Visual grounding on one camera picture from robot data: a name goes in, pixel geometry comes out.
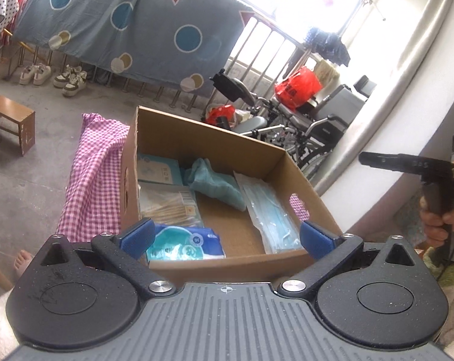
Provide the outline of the right hand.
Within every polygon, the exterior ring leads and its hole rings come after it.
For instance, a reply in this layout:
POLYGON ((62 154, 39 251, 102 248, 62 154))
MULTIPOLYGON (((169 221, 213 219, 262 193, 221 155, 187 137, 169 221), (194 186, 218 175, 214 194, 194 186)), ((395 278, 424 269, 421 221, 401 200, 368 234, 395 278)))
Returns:
POLYGON ((433 214, 429 211, 428 203, 423 196, 420 199, 420 219, 422 221, 426 242, 430 247, 440 248, 448 238, 448 232, 444 229, 446 225, 452 227, 454 235, 454 209, 443 216, 433 214))

